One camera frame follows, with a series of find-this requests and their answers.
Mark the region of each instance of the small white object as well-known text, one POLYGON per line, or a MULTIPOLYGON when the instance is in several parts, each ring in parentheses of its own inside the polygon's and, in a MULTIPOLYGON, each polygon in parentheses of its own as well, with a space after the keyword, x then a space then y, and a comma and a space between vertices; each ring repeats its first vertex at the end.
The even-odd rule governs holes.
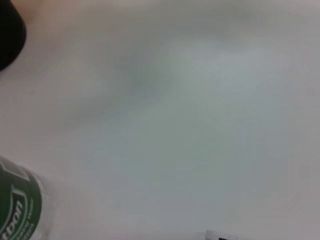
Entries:
POLYGON ((207 230, 205 234, 206 240, 252 240, 243 237, 231 236, 226 233, 207 230))

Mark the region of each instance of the dark rounded object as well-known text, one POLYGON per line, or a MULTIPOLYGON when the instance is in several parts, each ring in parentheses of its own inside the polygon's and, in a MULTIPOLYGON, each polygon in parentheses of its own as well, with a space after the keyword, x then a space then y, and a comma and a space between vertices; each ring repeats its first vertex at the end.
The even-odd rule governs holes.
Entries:
POLYGON ((26 25, 10 0, 0 0, 0 71, 10 65, 26 42, 26 25))

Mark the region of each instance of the plastic bottle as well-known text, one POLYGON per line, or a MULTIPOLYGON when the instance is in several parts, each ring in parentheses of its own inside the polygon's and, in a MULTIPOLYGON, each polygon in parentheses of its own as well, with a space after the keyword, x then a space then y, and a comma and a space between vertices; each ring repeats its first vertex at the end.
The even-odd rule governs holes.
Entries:
POLYGON ((0 157, 0 240, 47 240, 52 204, 44 181, 0 157))

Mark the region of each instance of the white tabletop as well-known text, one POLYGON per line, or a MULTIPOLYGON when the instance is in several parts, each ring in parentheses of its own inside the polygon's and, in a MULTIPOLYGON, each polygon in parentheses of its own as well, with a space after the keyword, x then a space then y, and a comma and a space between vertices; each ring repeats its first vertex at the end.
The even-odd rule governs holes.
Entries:
POLYGON ((60 186, 52 240, 319 238, 320 4, 30 1, 0 153, 60 186))

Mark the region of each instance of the green label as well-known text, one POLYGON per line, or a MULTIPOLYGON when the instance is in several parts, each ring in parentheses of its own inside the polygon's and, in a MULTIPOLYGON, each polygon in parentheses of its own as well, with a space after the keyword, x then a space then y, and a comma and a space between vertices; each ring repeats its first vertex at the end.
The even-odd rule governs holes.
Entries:
POLYGON ((0 240, 29 240, 41 209, 41 190, 33 175, 0 157, 0 240))

